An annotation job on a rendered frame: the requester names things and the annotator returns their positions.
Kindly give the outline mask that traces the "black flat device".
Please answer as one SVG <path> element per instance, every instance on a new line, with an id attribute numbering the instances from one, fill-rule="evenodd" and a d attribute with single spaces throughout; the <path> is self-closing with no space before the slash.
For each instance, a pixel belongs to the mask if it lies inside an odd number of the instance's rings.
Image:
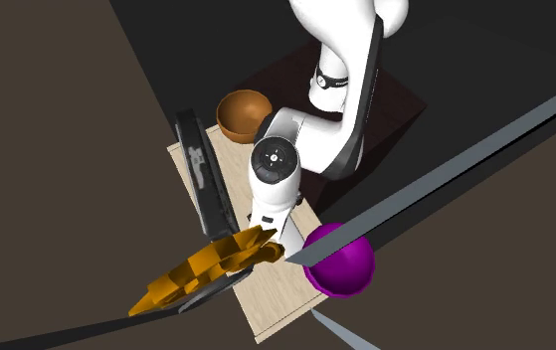
<path id="1" fill-rule="evenodd" d="M 174 127 L 181 145 L 203 233 L 211 242 L 240 230 L 214 147 L 192 109 L 176 113 Z"/>

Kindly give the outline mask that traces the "brown bowl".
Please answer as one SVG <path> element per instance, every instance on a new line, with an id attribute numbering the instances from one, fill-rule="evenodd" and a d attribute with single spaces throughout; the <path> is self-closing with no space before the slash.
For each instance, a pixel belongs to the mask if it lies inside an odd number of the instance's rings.
<path id="1" fill-rule="evenodd" d="M 252 89 L 228 93 L 216 108 L 216 120 L 222 133 L 240 144 L 253 143 L 260 125 L 273 111 L 269 99 Z"/>

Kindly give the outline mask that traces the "light wooden table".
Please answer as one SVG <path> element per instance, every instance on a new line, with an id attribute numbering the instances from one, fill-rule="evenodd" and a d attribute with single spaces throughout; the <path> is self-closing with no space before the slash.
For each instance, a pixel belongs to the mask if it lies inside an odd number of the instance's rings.
<path id="1" fill-rule="evenodd" d="M 247 216 L 252 211 L 247 162 L 253 146 L 229 140 L 217 125 L 206 132 L 221 166 L 238 225 L 246 228 Z M 327 298 L 311 285 L 300 265 L 284 260 L 256 265 L 249 277 L 234 286 L 234 293 L 257 343 L 275 335 Z"/>

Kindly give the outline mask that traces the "golden yellow blocky figure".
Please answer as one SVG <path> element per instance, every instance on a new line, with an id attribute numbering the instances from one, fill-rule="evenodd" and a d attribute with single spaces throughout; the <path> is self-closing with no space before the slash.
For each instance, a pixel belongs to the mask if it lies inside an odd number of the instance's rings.
<path id="1" fill-rule="evenodd" d="M 240 231 L 212 242 L 186 261 L 147 285 L 147 292 L 128 311 L 129 316 L 165 308 L 186 296 L 216 285 L 227 273 L 257 263 L 274 263 L 285 253 L 283 245 L 271 241 L 276 229 L 261 226 Z"/>

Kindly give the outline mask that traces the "purple bowl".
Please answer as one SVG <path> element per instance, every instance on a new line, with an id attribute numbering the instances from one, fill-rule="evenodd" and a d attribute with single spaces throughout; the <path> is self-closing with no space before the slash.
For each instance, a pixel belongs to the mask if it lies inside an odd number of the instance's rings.
<path id="1" fill-rule="evenodd" d="M 312 286 L 332 298 L 349 298 L 371 282 L 376 268 L 374 251 L 360 237 L 303 272 Z"/>

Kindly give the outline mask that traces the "dark maroon robot stand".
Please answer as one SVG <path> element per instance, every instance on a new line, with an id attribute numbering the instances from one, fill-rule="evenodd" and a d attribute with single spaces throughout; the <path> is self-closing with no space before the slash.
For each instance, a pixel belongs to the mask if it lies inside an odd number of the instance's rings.
<path id="1" fill-rule="evenodd" d="M 308 100 L 309 79 L 316 67 L 320 44 L 310 41 L 280 60 L 238 83 L 236 89 L 252 89 L 266 96 L 273 108 L 292 107 L 330 121 L 338 112 L 315 108 Z M 378 73 L 364 132 L 364 148 L 355 174 L 329 181 L 307 170 L 301 176 L 301 194 L 311 209 L 321 214 L 362 182 L 411 127 L 427 105 L 389 73 Z"/>

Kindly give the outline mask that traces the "long grey beam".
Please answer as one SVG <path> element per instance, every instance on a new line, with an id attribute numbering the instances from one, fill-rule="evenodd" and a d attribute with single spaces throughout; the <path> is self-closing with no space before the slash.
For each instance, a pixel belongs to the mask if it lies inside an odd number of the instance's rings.
<path id="1" fill-rule="evenodd" d="M 311 267 L 437 191 L 556 115 L 556 95 L 287 258 Z"/>

